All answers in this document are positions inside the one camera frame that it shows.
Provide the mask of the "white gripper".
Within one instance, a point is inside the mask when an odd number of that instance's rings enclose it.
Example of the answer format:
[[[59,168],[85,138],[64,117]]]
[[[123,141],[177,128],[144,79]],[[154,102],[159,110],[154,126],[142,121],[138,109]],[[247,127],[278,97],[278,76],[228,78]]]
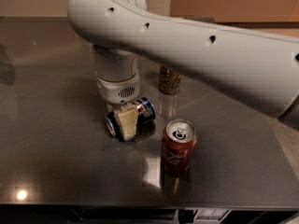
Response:
[[[103,99],[111,105],[134,100],[140,92],[137,55],[118,49],[106,49],[93,45],[97,86]],[[138,109],[126,104],[114,111],[122,138],[135,137]]]

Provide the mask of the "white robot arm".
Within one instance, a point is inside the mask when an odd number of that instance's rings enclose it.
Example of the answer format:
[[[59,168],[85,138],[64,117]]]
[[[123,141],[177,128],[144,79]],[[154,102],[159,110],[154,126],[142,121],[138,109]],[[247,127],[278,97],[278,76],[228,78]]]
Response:
[[[160,16],[146,0],[69,0],[67,17],[93,44],[98,89],[111,105],[138,95],[136,58],[143,56],[299,126],[295,37]]]

